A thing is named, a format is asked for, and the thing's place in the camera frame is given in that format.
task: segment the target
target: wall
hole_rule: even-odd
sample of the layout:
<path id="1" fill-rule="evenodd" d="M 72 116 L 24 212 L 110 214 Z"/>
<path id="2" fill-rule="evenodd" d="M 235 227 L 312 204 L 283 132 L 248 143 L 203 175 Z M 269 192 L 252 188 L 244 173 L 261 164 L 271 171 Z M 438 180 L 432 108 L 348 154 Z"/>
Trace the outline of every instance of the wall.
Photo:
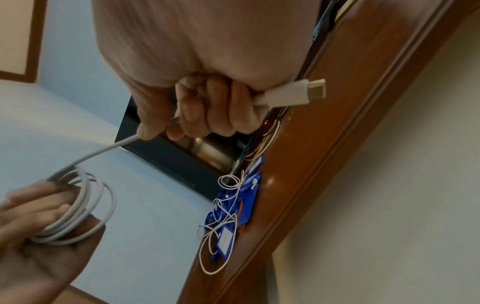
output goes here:
<path id="1" fill-rule="evenodd" d="M 270 304 L 478 302 L 478 29 L 480 10 L 275 251 Z"/>
<path id="2" fill-rule="evenodd" d="M 37 85 L 2 81 L 0 92 L 0 193 L 46 178 L 117 133 Z M 82 166 L 108 181 L 118 207 L 74 286 L 112 304 L 175 303 L 211 205 L 125 150 Z M 104 203 L 97 216 L 106 212 Z"/>
<path id="3" fill-rule="evenodd" d="M 24 74 L 34 0 L 0 2 L 0 71 Z"/>
<path id="4" fill-rule="evenodd" d="M 38 83 L 120 126 L 130 93 L 97 48 L 90 0 L 48 0 Z"/>

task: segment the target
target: hand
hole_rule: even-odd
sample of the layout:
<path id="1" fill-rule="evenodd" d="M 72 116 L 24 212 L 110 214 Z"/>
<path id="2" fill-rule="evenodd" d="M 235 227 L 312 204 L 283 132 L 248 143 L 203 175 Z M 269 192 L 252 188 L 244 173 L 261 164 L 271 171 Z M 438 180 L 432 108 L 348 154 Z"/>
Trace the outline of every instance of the hand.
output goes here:
<path id="1" fill-rule="evenodd" d="M 77 195 L 76 187 L 49 182 L 7 193 L 0 207 L 0 303 L 51 303 L 85 268 L 104 229 L 68 246 L 25 240 L 57 221 Z M 70 236 L 98 222 L 91 216 Z"/>
<path id="2" fill-rule="evenodd" d="M 262 92 L 295 78 L 312 39 L 320 0 L 92 4 L 98 47 L 135 99 L 141 120 L 137 133 L 148 140 L 170 124 L 166 88 L 175 85 L 177 93 L 189 91 L 177 96 L 183 114 L 180 125 L 168 130 L 171 138 L 183 132 L 231 135 L 258 128 L 265 109 L 253 107 L 250 90 Z M 206 105 L 185 77 L 204 78 L 200 90 L 207 91 Z M 211 91 L 218 92 L 218 100 Z"/>

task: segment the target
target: white label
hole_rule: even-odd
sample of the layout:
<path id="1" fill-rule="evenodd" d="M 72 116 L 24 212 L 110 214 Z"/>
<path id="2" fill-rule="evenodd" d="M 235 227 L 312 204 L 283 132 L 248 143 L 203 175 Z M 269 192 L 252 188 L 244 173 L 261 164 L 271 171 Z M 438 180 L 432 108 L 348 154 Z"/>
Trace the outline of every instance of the white label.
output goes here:
<path id="1" fill-rule="evenodd" d="M 255 169 L 260 165 L 260 162 L 262 161 L 262 157 L 259 157 L 258 160 L 255 162 L 255 164 L 250 168 L 248 173 L 252 173 L 255 171 Z"/>
<path id="2" fill-rule="evenodd" d="M 227 255 L 233 237 L 234 234 L 230 230 L 225 227 L 222 229 L 220 239 L 218 240 L 218 248 L 223 255 Z"/>

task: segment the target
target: wooden frame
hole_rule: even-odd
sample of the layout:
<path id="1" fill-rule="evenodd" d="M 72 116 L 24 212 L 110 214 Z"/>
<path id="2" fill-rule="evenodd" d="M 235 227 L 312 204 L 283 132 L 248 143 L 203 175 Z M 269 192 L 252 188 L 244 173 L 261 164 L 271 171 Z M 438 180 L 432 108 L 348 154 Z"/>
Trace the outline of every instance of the wooden frame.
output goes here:
<path id="1" fill-rule="evenodd" d="M 34 0 L 25 73 L 17 74 L 0 71 L 0 79 L 28 83 L 34 83 L 37 80 L 46 11 L 47 0 Z"/>
<path id="2" fill-rule="evenodd" d="M 327 100 L 295 108 L 283 120 L 265 155 L 251 222 L 227 267 L 208 276 L 196 258 L 178 303 L 234 302 L 477 5 L 478 0 L 358 0 L 307 72 L 309 79 L 326 79 Z"/>

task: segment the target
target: light blue wall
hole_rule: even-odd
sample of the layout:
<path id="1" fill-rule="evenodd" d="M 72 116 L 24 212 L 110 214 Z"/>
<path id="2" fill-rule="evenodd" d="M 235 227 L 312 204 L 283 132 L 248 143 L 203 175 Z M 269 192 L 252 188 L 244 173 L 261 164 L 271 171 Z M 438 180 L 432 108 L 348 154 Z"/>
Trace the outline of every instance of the light blue wall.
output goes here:
<path id="1" fill-rule="evenodd" d="M 130 94 L 98 51 L 90 0 L 49 0 L 38 84 L 120 126 Z"/>
<path id="2" fill-rule="evenodd" d="M 0 81 L 0 92 L 0 195 L 46 178 L 117 132 L 37 85 Z M 108 303 L 175 303 L 210 203 L 122 149 L 81 166 L 108 182 L 118 206 L 74 286 Z M 107 209 L 102 200 L 94 214 Z"/>

